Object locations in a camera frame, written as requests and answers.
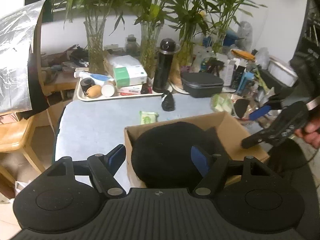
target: metal screw head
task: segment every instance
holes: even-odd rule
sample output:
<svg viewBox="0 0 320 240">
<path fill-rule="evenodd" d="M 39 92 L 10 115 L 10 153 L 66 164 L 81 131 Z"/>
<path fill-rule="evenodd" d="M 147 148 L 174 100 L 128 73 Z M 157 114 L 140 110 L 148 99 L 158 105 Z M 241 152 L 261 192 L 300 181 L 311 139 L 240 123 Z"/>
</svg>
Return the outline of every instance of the metal screw head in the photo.
<svg viewBox="0 0 320 240">
<path fill-rule="evenodd" d="M 196 193 L 200 196 L 207 196 L 211 193 L 211 190 L 206 187 L 199 187 L 196 189 Z"/>
<path fill-rule="evenodd" d="M 118 188 L 118 187 L 112 187 L 112 188 L 108 189 L 107 192 L 111 196 L 118 196 L 118 195 L 121 195 L 123 193 L 123 190 Z"/>
</svg>

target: glass vase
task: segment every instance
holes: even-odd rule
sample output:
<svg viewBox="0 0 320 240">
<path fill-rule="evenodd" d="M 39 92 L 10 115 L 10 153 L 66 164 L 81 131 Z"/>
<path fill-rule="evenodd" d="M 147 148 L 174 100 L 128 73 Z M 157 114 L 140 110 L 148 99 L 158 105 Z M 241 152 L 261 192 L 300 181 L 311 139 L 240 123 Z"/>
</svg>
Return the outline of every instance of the glass vase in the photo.
<svg viewBox="0 0 320 240">
<path fill-rule="evenodd" d="M 141 46 L 140 62 L 149 78 L 153 78 L 156 68 L 156 46 L 163 24 L 142 22 L 141 25 Z"/>
<path fill-rule="evenodd" d="M 212 44 L 212 51 L 214 53 L 222 52 L 223 41 L 224 41 L 224 38 L 226 37 L 226 34 L 227 33 L 225 31 L 218 31 L 216 40 Z"/>
<path fill-rule="evenodd" d="M 181 41 L 180 50 L 174 55 L 171 69 L 170 81 L 178 88 L 183 89 L 181 72 L 189 72 L 192 65 L 193 42 Z"/>
<path fill-rule="evenodd" d="M 87 32 L 89 52 L 89 72 L 105 74 L 103 65 L 103 33 L 105 20 L 86 20 L 84 22 Z"/>
<path fill-rule="evenodd" d="M 181 41 L 180 51 L 177 53 L 177 60 L 180 66 L 180 72 L 189 72 L 192 65 L 193 42 Z"/>
</svg>

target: light blue table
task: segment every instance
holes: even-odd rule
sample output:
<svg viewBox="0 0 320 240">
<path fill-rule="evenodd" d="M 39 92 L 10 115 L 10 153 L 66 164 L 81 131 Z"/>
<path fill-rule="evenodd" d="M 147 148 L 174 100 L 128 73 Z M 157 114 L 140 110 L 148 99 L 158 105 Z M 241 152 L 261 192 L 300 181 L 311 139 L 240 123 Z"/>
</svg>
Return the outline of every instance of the light blue table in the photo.
<svg viewBox="0 0 320 240">
<path fill-rule="evenodd" d="M 55 160 L 63 156 L 71 156 L 74 161 L 86 160 L 91 155 L 106 154 L 118 144 L 124 144 L 124 128 L 140 124 L 139 111 L 157 112 L 158 121 L 212 113 L 210 98 L 182 94 L 173 97 L 176 110 L 172 112 L 162 110 L 160 96 L 71 102 L 61 118 Z M 260 129 L 258 124 L 248 128 L 250 132 Z M 115 179 L 128 192 L 130 183 L 125 163 Z M 90 185 L 88 176 L 76 176 L 76 179 Z"/>
</svg>

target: black thermos bottle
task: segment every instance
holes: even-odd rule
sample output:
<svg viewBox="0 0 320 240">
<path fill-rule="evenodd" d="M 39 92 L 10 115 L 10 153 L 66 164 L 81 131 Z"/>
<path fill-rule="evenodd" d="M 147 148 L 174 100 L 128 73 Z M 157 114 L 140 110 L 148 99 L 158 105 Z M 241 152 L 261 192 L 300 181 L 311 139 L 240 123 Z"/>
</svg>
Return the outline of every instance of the black thermos bottle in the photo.
<svg viewBox="0 0 320 240">
<path fill-rule="evenodd" d="M 176 43 L 170 38 L 163 39 L 160 43 L 158 66 L 152 86 L 153 91 L 156 93 L 162 93 L 165 90 L 175 48 Z"/>
</svg>

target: floor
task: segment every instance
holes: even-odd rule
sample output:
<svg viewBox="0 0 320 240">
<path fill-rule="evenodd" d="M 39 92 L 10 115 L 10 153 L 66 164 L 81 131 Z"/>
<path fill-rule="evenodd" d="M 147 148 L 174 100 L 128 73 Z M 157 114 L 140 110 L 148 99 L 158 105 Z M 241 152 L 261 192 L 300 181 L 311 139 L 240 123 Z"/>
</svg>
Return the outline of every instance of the floor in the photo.
<svg viewBox="0 0 320 240">
<path fill-rule="evenodd" d="M 31 147 L 45 168 L 52 162 L 53 142 L 54 134 L 50 126 L 36 128 Z M 38 176 L 28 161 L 18 154 L 0 153 L 0 162 L 17 181 L 29 182 Z M 0 240 L 11 239 L 19 231 L 20 226 L 13 214 L 12 203 L 0 203 Z"/>
</svg>

